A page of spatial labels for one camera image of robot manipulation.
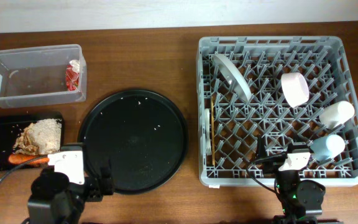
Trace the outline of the pink bowl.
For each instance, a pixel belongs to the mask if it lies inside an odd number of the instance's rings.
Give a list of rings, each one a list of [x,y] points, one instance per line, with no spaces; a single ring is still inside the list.
[[[292,108],[296,108],[309,100],[308,84],[301,73],[283,74],[281,86],[284,97]]]

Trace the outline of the orange carrot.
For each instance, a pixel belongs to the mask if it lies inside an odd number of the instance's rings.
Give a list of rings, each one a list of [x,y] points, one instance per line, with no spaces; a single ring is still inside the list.
[[[19,165],[31,159],[36,159],[36,161],[30,162],[30,166],[40,166],[41,164],[47,164],[49,162],[48,157],[30,156],[25,154],[11,154],[8,158],[8,161],[11,164]]]

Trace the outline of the white plastic fork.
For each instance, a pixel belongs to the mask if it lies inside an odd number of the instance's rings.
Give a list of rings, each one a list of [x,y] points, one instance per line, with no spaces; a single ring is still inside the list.
[[[210,109],[206,108],[204,110],[204,121],[205,121],[205,131],[206,131],[206,155],[212,155],[211,149],[211,139],[210,139]]]

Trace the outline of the wooden chopstick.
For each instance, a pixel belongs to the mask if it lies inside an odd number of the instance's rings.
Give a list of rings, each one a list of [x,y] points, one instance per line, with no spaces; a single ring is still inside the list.
[[[214,145],[214,99],[211,96],[211,146],[212,146],[212,165],[215,167],[215,145]]]

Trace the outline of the grey plate with food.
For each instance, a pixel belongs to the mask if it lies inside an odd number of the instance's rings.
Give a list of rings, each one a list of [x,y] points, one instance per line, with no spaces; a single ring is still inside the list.
[[[237,67],[224,54],[213,55],[213,60],[238,97],[246,103],[249,102],[252,98],[250,87]]]

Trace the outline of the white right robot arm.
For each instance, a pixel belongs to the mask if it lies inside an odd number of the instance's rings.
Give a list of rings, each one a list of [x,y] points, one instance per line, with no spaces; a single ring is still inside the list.
[[[257,158],[262,171],[274,175],[273,190],[282,204],[283,215],[273,223],[317,223],[326,188],[313,180],[301,180],[299,171],[306,168],[313,151],[302,143],[291,143],[287,150],[269,156],[263,143],[258,143]]]

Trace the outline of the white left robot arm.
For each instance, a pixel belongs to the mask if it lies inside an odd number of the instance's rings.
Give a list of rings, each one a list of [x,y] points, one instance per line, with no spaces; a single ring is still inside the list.
[[[31,185],[27,202],[29,216],[24,223],[78,223],[86,202],[100,202],[114,193],[111,165],[100,168],[98,177],[85,176],[83,151],[63,151],[21,162],[8,170],[2,182],[31,162],[48,160]]]

